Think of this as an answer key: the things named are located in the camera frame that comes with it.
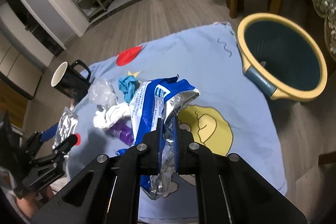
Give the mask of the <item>person left hand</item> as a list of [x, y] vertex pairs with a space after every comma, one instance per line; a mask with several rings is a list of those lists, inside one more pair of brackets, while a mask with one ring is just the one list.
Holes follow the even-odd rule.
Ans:
[[43, 198], [46, 198], [47, 202], [54, 196], [52, 188], [48, 186], [42, 192], [32, 193], [29, 192], [25, 197], [18, 198], [16, 197], [16, 204], [20, 212], [23, 214], [25, 219], [31, 220], [32, 217], [37, 214], [39, 209], [42, 208], [44, 203], [42, 202]]

